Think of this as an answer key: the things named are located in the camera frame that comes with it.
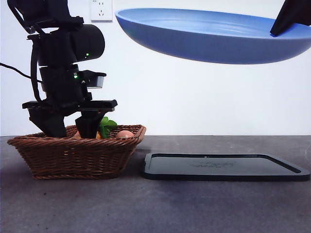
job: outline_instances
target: woven basket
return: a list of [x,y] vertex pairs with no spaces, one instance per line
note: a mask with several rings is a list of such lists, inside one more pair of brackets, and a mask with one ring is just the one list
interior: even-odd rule
[[[67,137],[46,137],[44,133],[8,140],[26,161],[34,179],[110,179],[118,177],[143,140],[142,125],[119,125],[107,139],[72,138],[76,126],[68,126]],[[134,134],[116,138],[121,130]]]

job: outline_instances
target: white wall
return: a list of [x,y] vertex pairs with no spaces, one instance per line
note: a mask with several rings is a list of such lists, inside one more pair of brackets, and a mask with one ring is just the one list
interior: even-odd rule
[[[30,73],[31,42],[1,0],[1,62]],[[69,0],[72,16],[90,23],[89,0]],[[114,11],[134,7],[202,9],[275,18],[283,0],[115,0]],[[147,134],[311,134],[311,51],[264,65],[224,65],[167,56],[132,41],[113,23],[96,23],[104,55],[79,64],[108,74],[95,100],[116,99],[108,116],[143,124]],[[38,132],[21,104],[34,100],[31,83],[1,69],[1,135]],[[68,117],[74,124],[78,114]]]

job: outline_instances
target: black plastic tray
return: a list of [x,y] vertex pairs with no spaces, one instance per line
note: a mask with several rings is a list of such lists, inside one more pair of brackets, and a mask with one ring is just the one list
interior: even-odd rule
[[142,175],[151,180],[308,181],[310,172],[263,154],[147,154]]

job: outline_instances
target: gray table surface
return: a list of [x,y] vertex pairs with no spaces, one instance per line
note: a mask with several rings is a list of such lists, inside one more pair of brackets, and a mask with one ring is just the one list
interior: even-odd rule
[[311,170],[311,136],[146,136],[112,180],[36,181],[1,137],[2,233],[310,233],[311,182],[152,181],[150,152],[266,153]]

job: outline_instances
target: wall socket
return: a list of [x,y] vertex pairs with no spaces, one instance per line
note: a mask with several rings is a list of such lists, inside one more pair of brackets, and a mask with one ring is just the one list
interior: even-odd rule
[[90,0],[92,21],[112,21],[112,0]]

